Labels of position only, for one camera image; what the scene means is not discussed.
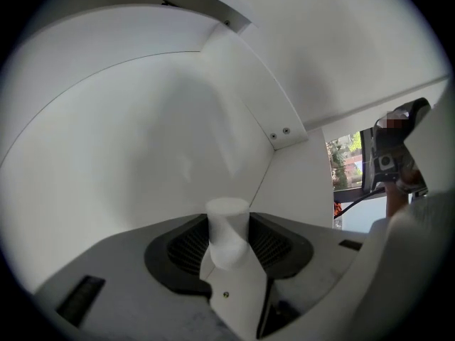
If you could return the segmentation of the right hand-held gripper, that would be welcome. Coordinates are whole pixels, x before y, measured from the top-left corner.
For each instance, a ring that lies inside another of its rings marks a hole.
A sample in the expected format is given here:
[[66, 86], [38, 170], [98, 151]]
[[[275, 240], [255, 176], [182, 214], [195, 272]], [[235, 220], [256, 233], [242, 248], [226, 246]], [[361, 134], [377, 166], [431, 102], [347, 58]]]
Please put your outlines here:
[[424, 97], [406, 103], [407, 127], [373, 127], [370, 154], [370, 190], [385, 183], [394, 183], [397, 189], [406, 194], [423, 195], [427, 185], [415, 160], [405, 146], [405, 139], [432, 109]]

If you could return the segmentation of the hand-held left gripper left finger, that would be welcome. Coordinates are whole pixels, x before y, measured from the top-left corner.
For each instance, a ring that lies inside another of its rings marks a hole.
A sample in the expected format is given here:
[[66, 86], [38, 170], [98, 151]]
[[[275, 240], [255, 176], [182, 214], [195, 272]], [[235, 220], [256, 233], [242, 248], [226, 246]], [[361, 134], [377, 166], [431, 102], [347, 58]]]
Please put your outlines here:
[[234, 340], [200, 279], [205, 215], [179, 217], [103, 239], [36, 291], [71, 340]]

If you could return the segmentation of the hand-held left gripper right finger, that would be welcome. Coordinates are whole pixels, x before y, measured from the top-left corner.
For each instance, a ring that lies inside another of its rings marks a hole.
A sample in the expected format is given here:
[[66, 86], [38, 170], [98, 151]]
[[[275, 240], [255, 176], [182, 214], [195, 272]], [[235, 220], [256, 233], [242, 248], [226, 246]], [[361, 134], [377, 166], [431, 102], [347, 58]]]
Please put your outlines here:
[[366, 235], [250, 215], [248, 241], [267, 275], [256, 336], [263, 339], [309, 312], [340, 281]]

